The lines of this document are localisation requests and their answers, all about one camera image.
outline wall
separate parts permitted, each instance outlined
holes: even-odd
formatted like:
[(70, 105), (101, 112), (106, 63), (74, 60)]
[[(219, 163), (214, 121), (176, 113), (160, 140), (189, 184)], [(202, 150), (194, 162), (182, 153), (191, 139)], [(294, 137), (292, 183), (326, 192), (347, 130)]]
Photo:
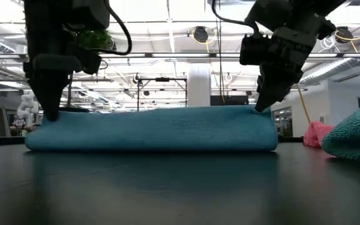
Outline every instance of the wall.
[(7, 97), (0, 96), (0, 106), (4, 106), (6, 109), (18, 110), (21, 97), (16, 92), (8, 92)]
[[(324, 123), (329, 124), (330, 103), (328, 82), (323, 81), (320, 85), (309, 86), (308, 91), (303, 91), (305, 105), (311, 121), (318, 121), (324, 117)], [(274, 104), (271, 109), (277, 110), (291, 107), (292, 114), (292, 135), (301, 137), (309, 126), (308, 120), (297, 91), (291, 92), (283, 102)]]
[(360, 84), (331, 83), (329, 84), (330, 124), (336, 125), (359, 109)]

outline teal towel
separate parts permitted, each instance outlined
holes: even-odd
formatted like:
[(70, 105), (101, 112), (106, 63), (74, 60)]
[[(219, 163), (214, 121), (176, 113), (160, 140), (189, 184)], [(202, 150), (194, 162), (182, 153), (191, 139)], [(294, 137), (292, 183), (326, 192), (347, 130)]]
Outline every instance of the teal towel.
[(272, 151), (277, 144), (270, 110), (252, 106), (60, 112), (26, 138), (39, 151)]
[(360, 109), (324, 137), (322, 148), (333, 156), (360, 161)]

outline white robot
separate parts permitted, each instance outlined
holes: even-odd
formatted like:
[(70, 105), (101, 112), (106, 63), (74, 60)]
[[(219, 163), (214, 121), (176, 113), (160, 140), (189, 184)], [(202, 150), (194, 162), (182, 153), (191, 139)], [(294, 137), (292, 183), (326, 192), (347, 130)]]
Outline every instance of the white robot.
[(21, 97), (22, 101), (17, 108), (14, 126), (17, 128), (31, 126), (33, 123), (32, 113), (38, 113), (38, 102), (34, 101), (34, 93), (25, 91)]

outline green component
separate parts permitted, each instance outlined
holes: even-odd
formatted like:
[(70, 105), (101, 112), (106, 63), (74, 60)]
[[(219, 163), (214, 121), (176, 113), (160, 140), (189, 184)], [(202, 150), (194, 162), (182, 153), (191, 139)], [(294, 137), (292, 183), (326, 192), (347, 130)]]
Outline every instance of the green component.
[(112, 39), (107, 30), (72, 32), (75, 43), (85, 49), (102, 48), (111, 49)]

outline metal frame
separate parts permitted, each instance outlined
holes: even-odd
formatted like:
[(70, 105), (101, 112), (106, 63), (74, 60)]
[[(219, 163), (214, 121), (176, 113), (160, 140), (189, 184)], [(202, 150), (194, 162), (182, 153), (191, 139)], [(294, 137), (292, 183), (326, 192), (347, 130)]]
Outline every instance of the metal frame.
[[(140, 81), (147, 81), (142, 87), (140, 86)], [(169, 78), (169, 77), (157, 77), (157, 78), (138, 78), (137, 79), (137, 111), (140, 111), (140, 91), (145, 88), (149, 84), (149, 82), (155, 81), (155, 82), (169, 82), (174, 81), (177, 83), (180, 88), (176, 88), (178, 91), (183, 90), (186, 92), (186, 107), (188, 105), (188, 79), (187, 78)], [(182, 87), (178, 81), (184, 81), (186, 83), (185, 87)], [(152, 91), (167, 91), (167, 89), (155, 89)]]
[[(22, 89), (23, 91), (31, 91), (31, 89)], [(150, 89), (143, 89), (144, 91), (183, 91), (182, 88), (150, 88)], [(17, 92), (20, 91), (19, 89), (0, 89), (0, 92)], [(138, 91), (136, 88), (104, 88), (104, 89), (91, 89), (91, 88), (76, 88), (72, 89), (72, 91)], [(219, 88), (212, 88), (211, 91), (219, 91)], [(256, 91), (256, 87), (237, 87), (237, 88), (224, 88), (222, 91)]]
[[(140, 53), (131, 53), (127, 56), (117, 56), (113, 54), (100, 54), (104, 59), (136, 59), (136, 58), (161, 58), (161, 59), (212, 59), (219, 58), (218, 53), (153, 53), (153, 52), (140, 52)], [(223, 59), (233, 59), (238, 61), (239, 53), (222, 53)], [(333, 61), (340, 58), (360, 58), (360, 53), (311, 53), (307, 58), (309, 61)], [(22, 59), (23, 61), (28, 59), (27, 54), (0, 54), (0, 59)]]

